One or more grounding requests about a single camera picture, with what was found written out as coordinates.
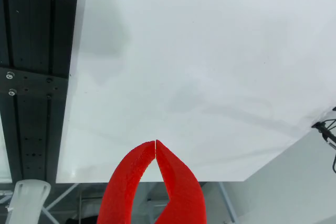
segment black metal rail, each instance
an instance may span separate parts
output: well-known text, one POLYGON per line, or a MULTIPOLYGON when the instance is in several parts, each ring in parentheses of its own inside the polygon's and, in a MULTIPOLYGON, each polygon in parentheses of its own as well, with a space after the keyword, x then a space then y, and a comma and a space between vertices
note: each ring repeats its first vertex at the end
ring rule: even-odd
POLYGON ((0 0, 0 113, 15 183, 54 183, 77 0, 0 0))

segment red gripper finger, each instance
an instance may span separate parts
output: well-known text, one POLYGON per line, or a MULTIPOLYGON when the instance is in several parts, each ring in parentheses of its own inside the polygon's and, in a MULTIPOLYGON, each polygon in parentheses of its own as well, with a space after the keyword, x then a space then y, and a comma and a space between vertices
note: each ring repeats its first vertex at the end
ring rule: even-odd
MULTIPOLYGON (((131 223, 136 188, 154 158, 154 141, 144 143, 126 155, 106 188, 97 224, 131 223)), ((158 140, 156 159, 170 198, 156 223, 206 224, 203 193, 193 173, 158 140)))
POLYGON ((170 199, 156 224, 206 224, 204 196, 194 174, 159 140, 156 160, 170 199))
POLYGON ((130 224, 138 183, 155 159, 155 142, 130 151, 115 169, 101 203, 97 224, 130 224))

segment white table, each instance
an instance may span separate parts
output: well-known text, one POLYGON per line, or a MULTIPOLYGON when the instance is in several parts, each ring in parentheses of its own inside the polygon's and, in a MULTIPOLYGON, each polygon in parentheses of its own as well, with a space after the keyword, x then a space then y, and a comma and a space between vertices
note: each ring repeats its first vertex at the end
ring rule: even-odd
POLYGON ((335 3, 78 0, 57 182, 107 182, 155 139, 245 180, 336 105, 335 3))

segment screw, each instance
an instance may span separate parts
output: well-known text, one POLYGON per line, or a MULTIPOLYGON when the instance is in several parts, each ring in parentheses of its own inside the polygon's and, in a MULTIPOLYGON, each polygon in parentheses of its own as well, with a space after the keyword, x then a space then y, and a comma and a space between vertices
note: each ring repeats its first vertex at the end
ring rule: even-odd
POLYGON ((7 72, 6 78, 9 80, 12 80, 14 78, 15 74, 13 72, 7 72))
POLYGON ((16 89, 10 89, 8 94, 12 97, 15 96, 16 95, 16 89))

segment white bracket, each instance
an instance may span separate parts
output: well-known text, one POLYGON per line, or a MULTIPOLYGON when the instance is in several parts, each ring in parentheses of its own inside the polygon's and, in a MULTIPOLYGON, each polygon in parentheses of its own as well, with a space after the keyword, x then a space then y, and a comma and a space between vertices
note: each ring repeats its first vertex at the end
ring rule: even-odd
POLYGON ((49 183, 41 180, 18 181, 8 207, 6 224, 37 224, 50 188, 49 183))

